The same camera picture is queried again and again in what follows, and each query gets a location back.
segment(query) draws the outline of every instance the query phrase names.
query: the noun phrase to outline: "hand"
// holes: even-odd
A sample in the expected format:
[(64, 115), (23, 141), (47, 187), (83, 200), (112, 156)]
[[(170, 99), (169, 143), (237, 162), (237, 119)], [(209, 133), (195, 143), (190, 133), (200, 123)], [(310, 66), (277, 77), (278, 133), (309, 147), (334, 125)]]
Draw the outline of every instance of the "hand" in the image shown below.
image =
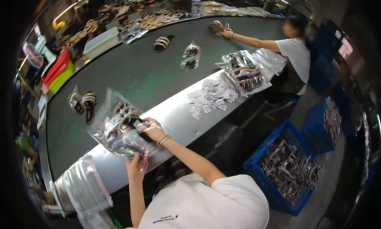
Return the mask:
[(131, 162), (126, 161), (128, 181), (134, 183), (143, 183), (147, 161), (148, 156), (145, 156), (143, 160), (139, 162), (139, 154), (136, 154)]
[(224, 30), (224, 31), (221, 32), (221, 35), (223, 35), (226, 38), (233, 38), (233, 34), (234, 34), (234, 32), (227, 31), (227, 30)]
[(162, 126), (155, 119), (147, 117), (144, 118), (143, 121), (148, 122), (149, 126), (146, 127), (142, 123), (138, 126), (138, 130), (147, 133), (152, 140), (158, 141), (160, 137), (165, 136), (165, 132), (163, 131)]

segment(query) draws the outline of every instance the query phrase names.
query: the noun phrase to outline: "slipper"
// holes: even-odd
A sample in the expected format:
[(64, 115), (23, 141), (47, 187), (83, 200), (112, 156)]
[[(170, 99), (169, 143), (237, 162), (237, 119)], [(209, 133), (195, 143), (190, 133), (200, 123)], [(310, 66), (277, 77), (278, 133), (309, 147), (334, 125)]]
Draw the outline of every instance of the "slipper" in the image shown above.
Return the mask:
[(209, 23), (209, 27), (211, 27), (213, 31), (216, 31), (216, 32), (224, 31), (224, 28), (222, 27), (222, 25), (219, 25), (217, 23)]
[(156, 43), (154, 45), (154, 50), (159, 53), (159, 52), (162, 52), (163, 50), (165, 50), (170, 41), (174, 38), (174, 36), (170, 35), (170, 36), (167, 36), (167, 37), (164, 37), (164, 36), (161, 36), (159, 37), (157, 40), (156, 40)]
[(86, 108), (86, 124), (90, 124), (94, 117), (95, 93), (88, 92), (82, 98), (81, 105)]
[(79, 115), (83, 113), (83, 107), (81, 105), (81, 96), (78, 94), (73, 94), (70, 97), (70, 107), (77, 112)]

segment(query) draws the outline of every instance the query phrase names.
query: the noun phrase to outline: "plastic bag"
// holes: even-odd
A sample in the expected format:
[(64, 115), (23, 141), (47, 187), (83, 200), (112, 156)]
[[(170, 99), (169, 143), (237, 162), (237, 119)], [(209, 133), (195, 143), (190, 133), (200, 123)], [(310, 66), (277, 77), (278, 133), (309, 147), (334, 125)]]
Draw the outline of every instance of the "plastic bag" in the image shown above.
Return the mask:
[(287, 61), (282, 57), (282, 55), (277, 52), (259, 49), (254, 52), (255, 57), (257, 57), (264, 65), (266, 65), (270, 70), (276, 75), (280, 75), (284, 67), (287, 65)]
[(67, 195), (80, 217), (112, 207), (91, 155), (84, 155), (61, 176)]
[(67, 102), (69, 103), (69, 106), (73, 111), (77, 113), (80, 113), (81, 111), (83, 112), (81, 106), (82, 98), (83, 96), (78, 93), (78, 85), (76, 85), (73, 91), (67, 97)]
[(140, 118), (142, 111), (134, 107), (120, 93), (108, 88), (106, 101), (99, 107), (88, 133), (113, 155), (132, 160), (136, 154), (140, 161), (160, 149), (146, 131), (162, 127)]
[(184, 51), (183, 58), (185, 58), (180, 63), (180, 67), (184, 71), (196, 69), (198, 67), (198, 62), (201, 57), (201, 48), (196, 45), (194, 41)]
[(196, 45), (194, 41), (184, 51), (183, 58), (189, 58), (201, 54), (201, 47)]
[(128, 45), (135, 39), (142, 37), (147, 32), (148, 30), (142, 30), (140, 28), (139, 22), (135, 22), (133, 26), (129, 30), (127, 30), (126, 33), (122, 36), (123, 43)]
[[(226, 22), (225, 27), (224, 27), (224, 30), (227, 30), (227, 31), (233, 31), (233, 30), (230, 28), (230, 25), (229, 25), (228, 22)], [(217, 32), (215, 35), (218, 36), (218, 37), (220, 37), (220, 38), (222, 38), (222, 39), (224, 39), (224, 40), (227, 40), (227, 39), (228, 39), (228, 38), (226, 38), (225, 36), (221, 35), (221, 32)]]
[(229, 79), (236, 85), (242, 96), (248, 97), (272, 86), (265, 77), (270, 70), (247, 50), (241, 50), (222, 56), (221, 63)]
[(185, 60), (181, 61), (180, 67), (184, 71), (197, 69), (199, 60), (200, 60), (200, 55), (195, 55), (195, 56), (186, 58)]

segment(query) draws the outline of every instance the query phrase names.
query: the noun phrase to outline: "green shirt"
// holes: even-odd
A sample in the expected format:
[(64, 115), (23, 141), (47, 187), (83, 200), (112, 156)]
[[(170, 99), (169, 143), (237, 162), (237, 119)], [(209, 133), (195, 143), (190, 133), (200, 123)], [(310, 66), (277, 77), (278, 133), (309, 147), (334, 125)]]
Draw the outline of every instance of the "green shirt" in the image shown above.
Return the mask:
[(24, 154), (28, 154), (29, 148), (33, 149), (33, 138), (23, 135), (20, 140), (20, 137), (17, 137), (17, 144), (20, 146), (21, 151)]

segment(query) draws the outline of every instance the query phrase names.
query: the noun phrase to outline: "white t-shirt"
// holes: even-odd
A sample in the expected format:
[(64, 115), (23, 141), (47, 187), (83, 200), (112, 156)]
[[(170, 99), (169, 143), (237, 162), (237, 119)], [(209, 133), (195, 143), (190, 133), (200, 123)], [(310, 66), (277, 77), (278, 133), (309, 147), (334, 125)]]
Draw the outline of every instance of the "white t-shirt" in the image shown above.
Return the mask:
[(287, 56), (294, 67), (296, 73), (305, 83), (298, 95), (303, 95), (307, 89), (310, 69), (310, 52), (304, 45), (302, 38), (284, 39), (275, 41), (280, 53)]
[(264, 229), (269, 204), (248, 175), (217, 179), (209, 187), (198, 174), (162, 189), (145, 211), (140, 229)]

